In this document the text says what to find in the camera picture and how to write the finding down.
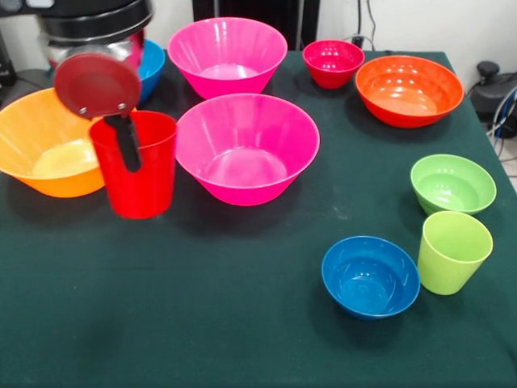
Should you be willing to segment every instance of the pink bowl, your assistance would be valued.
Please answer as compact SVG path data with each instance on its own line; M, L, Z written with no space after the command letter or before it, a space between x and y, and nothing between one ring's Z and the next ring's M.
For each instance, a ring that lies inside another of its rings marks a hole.
M169 42L170 60L203 98L260 93L285 58L288 44L256 20L214 18L191 23Z
M318 40L304 49L303 58L319 86L337 89L350 81L361 67L364 53L344 40Z
M270 95L223 95L178 121L176 159L231 205L274 200L314 160L317 126L296 105Z

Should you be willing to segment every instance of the orange bowl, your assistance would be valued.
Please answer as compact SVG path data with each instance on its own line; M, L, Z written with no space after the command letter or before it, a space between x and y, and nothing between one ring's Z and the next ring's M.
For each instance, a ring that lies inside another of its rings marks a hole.
M104 186L88 137L92 122L45 89L0 111L0 171L48 196L84 196Z
M393 55L365 63L355 85L366 108L398 128L433 124L460 105L464 90L458 77L436 62Z

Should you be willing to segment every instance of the cup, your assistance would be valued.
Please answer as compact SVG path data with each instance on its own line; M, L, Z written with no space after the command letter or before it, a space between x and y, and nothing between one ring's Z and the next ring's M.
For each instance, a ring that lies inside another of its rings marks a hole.
M90 128L99 166L113 211L128 219L164 213L172 202L176 122L158 112L131 112L141 167L131 172L124 164L116 131L104 120Z
M459 212L434 213L423 224L420 281L438 295L457 293L493 247L492 235L476 218Z

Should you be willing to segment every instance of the red cup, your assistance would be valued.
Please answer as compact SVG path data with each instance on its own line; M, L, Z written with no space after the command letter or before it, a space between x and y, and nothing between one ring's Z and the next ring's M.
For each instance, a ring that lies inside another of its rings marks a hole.
M326 89L345 85L364 62L364 53L344 40L317 40L303 52L313 80Z
M90 128L107 196L113 211L128 219L144 219L164 213L172 202L176 147L176 122L158 112L132 112L138 138L141 168L128 171L116 131L104 120Z

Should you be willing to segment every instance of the green cup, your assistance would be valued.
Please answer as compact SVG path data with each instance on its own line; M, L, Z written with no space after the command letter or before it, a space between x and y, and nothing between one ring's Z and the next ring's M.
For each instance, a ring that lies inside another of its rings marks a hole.
M476 218L459 212L434 213L423 224L420 281L432 293L457 293L493 247L492 235Z

